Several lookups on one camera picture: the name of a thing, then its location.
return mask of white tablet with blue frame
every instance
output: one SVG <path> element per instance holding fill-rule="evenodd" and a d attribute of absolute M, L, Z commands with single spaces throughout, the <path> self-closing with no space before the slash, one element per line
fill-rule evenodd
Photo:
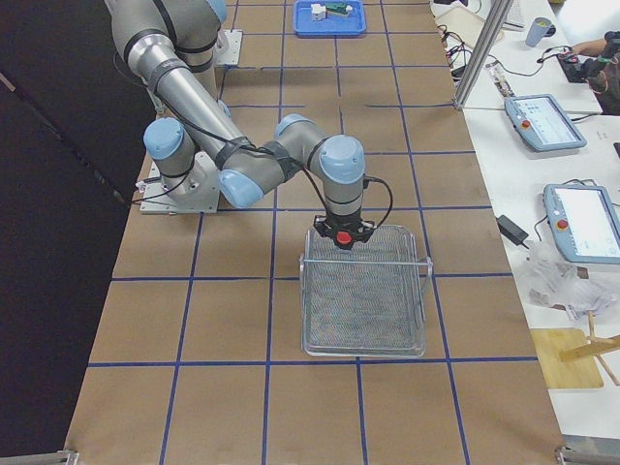
<path fill-rule="evenodd" d="M 537 152 L 579 148 L 587 143 L 550 94 L 509 97 L 504 106 L 514 129 Z"/>
<path fill-rule="evenodd" d="M 567 261 L 620 264 L 620 223 L 605 187 L 549 184 L 542 199 L 555 244 Z"/>

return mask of green object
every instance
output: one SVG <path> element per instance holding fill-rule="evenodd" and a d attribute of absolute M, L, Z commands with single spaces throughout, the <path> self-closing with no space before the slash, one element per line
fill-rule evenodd
<path fill-rule="evenodd" d="M 328 2 L 325 3 L 325 9 L 329 13 L 336 13 L 337 15 L 347 16 L 347 4 L 345 2 Z"/>

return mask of blue cup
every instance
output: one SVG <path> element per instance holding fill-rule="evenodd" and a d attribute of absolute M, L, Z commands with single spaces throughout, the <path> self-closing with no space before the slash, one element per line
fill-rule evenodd
<path fill-rule="evenodd" d="M 528 47 L 537 46 L 549 30 L 549 27 L 551 27 L 551 21 L 546 17 L 537 17 L 534 19 L 534 21 L 532 21 L 532 25 L 530 26 L 530 30 L 527 33 L 525 45 Z"/>

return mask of gray mesh basket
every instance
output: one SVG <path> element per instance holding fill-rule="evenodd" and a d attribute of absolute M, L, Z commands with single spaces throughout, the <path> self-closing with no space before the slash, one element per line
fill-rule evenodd
<path fill-rule="evenodd" d="M 420 286 L 419 268 L 426 268 Z M 311 229 L 300 259 L 302 348 L 315 356 L 421 357 L 432 262 L 412 234 L 381 226 L 352 251 Z"/>

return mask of red object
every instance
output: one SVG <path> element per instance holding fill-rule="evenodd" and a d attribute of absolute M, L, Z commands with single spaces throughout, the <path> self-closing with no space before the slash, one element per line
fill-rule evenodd
<path fill-rule="evenodd" d="M 338 243 L 343 244 L 343 245 L 347 245 L 347 244 L 350 244 L 351 242 L 353 242 L 353 238 L 346 231 L 339 231 L 339 232 L 337 232 L 336 233 L 336 240 L 338 241 Z"/>

